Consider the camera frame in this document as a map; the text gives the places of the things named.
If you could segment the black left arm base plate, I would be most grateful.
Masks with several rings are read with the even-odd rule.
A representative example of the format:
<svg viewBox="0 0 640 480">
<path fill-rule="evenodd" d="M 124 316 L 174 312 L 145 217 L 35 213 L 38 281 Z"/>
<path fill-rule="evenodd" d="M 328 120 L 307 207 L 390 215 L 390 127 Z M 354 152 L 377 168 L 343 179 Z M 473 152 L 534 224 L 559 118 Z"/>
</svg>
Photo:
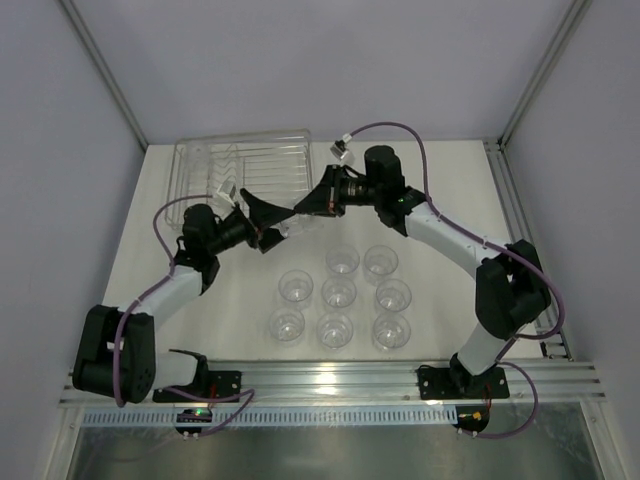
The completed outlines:
<svg viewBox="0 0 640 480">
<path fill-rule="evenodd" d="M 209 370 L 207 367 L 196 372 L 195 378 L 187 385 L 171 385 L 155 390 L 155 403 L 200 402 L 237 403 L 241 393 L 242 373 L 237 370 Z"/>
</svg>

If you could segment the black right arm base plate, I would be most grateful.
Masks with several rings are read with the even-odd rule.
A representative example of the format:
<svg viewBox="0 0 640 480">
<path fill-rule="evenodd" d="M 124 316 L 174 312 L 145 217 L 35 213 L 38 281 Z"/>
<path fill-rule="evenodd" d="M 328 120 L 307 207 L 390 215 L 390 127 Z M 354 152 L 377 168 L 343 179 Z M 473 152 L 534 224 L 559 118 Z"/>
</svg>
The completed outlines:
<svg viewBox="0 0 640 480">
<path fill-rule="evenodd" d="M 507 399 L 510 391 L 503 368 L 493 366 L 481 375 L 464 368 L 421 365 L 416 370 L 422 400 Z"/>
</svg>

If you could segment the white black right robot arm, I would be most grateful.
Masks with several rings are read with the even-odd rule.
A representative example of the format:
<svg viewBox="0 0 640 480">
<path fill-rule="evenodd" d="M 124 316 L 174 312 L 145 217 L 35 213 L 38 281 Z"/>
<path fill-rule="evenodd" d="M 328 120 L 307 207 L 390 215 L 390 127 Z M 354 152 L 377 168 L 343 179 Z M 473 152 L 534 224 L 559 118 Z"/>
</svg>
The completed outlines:
<svg viewBox="0 0 640 480">
<path fill-rule="evenodd" d="M 445 387 L 459 396 L 480 394 L 516 335 L 551 304 L 536 248 L 525 240 L 497 244 L 446 218 L 426 192 L 407 185 L 390 146 L 368 148 L 362 173 L 347 164 L 345 141 L 335 142 L 331 152 L 338 163 L 326 167 L 295 212 L 341 217 L 349 206 L 371 206 L 385 226 L 434 248 L 468 273 L 475 282 L 478 324 L 440 373 Z"/>
</svg>

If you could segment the clear faceted plastic cup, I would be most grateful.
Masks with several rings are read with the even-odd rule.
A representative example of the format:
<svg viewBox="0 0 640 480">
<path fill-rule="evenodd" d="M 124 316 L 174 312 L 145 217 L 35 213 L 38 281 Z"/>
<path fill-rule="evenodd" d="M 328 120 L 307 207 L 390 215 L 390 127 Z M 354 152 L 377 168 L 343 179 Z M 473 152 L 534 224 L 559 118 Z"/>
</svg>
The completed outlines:
<svg viewBox="0 0 640 480">
<path fill-rule="evenodd" d="M 399 259 L 397 253 L 385 245 L 375 245 L 370 247 L 363 261 L 363 268 L 366 277 L 377 283 L 392 275 L 398 268 Z"/>
<path fill-rule="evenodd" d="M 327 313 L 319 320 L 316 328 L 319 342 L 326 348 L 338 350 L 347 346 L 354 334 L 351 319 L 341 313 Z"/>
<path fill-rule="evenodd" d="M 357 287 L 349 278 L 331 277 L 321 287 L 324 305 L 329 309 L 347 309 L 357 298 Z"/>
<path fill-rule="evenodd" d="M 305 332 L 305 327 L 304 314 L 294 308 L 278 308 L 271 313 L 268 320 L 270 337 L 286 346 L 292 346 L 298 342 Z"/>
<path fill-rule="evenodd" d="M 372 342 L 383 351 L 396 351 L 411 338 L 411 326 L 403 315 L 393 312 L 380 314 L 372 326 Z"/>
<path fill-rule="evenodd" d="M 280 222 L 277 225 L 277 229 L 285 239 L 290 239 L 318 230 L 322 226 L 323 223 L 319 217 L 295 214 L 291 218 Z"/>
<path fill-rule="evenodd" d="M 360 265 L 360 255 L 351 245 L 335 245 L 325 255 L 327 270 L 332 275 L 352 278 Z"/>
<path fill-rule="evenodd" d="M 312 277 L 303 270 L 290 270 L 282 275 L 278 282 L 278 292 L 282 300 L 291 306 L 304 308 L 314 291 Z"/>
<path fill-rule="evenodd" d="M 412 299 L 410 287 L 399 279 L 381 282 L 375 292 L 376 306 L 393 313 L 406 310 L 411 305 Z"/>
</svg>

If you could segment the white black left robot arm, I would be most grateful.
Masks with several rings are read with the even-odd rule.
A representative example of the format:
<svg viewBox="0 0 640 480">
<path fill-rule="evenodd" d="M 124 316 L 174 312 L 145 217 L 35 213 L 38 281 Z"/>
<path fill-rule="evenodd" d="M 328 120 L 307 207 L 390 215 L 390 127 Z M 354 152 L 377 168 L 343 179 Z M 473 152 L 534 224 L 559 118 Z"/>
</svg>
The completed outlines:
<svg viewBox="0 0 640 480">
<path fill-rule="evenodd" d="M 226 217 L 217 215 L 203 196 L 189 196 L 192 204 L 184 212 L 165 276 L 126 308 L 96 305 L 89 310 L 73 367 L 75 389 L 111 397 L 118 406 L 139 403 L 157 391 L 203 400 L 212 385 L 206 357 L 182 349 L 160 353 L 156 333 L 211 287 L 221 253 L 241 243 L 265 253 L 283 241 L 276 226 L 293 210 L 246 189 L 240 194 L 249 210 L 234 205 Z"/>
</svg>

